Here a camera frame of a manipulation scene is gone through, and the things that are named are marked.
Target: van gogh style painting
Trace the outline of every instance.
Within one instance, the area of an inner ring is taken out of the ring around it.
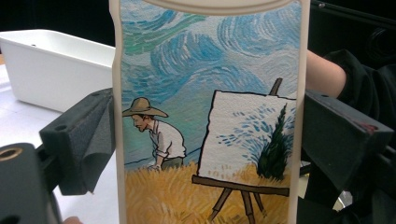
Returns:
[[[120,13],[128,223],[286,223],[301,3]]]

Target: wheat field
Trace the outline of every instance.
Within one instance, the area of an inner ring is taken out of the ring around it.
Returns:
[[[248,223],[241,192],[234,190],[213,221],[208,221],[212,208],[222,193],[222,188],[191,183],[197,164],[190,163],[178,169],[156,172],[147,169],[125,173],[125,196],[129,224],[220,224]],[[238,178],[257,179],[255,167],[241,172]],[[289,176],[281,185],[288,186]],[[263,179],[270,186],[276,182]],[[286,223],[289,198],[278,195],[261,195],[264,211],[261,212],[254,197],[252,205],[256,223]]]

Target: wooden easel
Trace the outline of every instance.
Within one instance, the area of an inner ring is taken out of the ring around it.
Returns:
[[[254,219],[253,206],[251,203],[250,193],[253,193],[254,199],[256,200],[256,202],[260,208],[260,211],[264,210],[264,206],[262,205],[262,200],[260,198],[260,194],[276,194],[276,195],[282,195],[282,196],[286,196],[286,197],[289,197],[289,194],[290,194],[289,188],[249,186],[249,185],[243,185],[243,184],[236,184],[236,183],[232,183],[232,182],[220,181],[220,180],[216,180],[216,179],[212,179],[212,178],[208,178],[208,177],[201,177],[198,175],[192,176],[192,183],[211,186],[211,187],[224,188],[218,201],[216,202],[215,206],[213,207],[213,213],[208,218],[210,221],[212,221],[216,217],[216,215],[219,213],[222,206],[225,204],[225,202],[227,201],[228,197],[230,196],[231,192],[233,192],[233,190],[241,191],[242,199],[244,201],[244,206],[245,206],[245,214],[247,215],[248,222],[250,224],[256,223],[256,221]]]

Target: phone case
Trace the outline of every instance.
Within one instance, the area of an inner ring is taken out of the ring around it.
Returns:
[[[120,222],[295,223],[309,1],[110,12]]]

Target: cypress tree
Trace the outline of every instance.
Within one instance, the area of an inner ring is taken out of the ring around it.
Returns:
[[[259,162],[257,164],[257,174],[265,178],[274,178],[275,180],[283,179],[283,172],[287,165],[287,157],[289,156],[283,135],[283,127],[285,125],[285,104],[277,117],[276,127],[271,136],[271,142],[262,150]]]

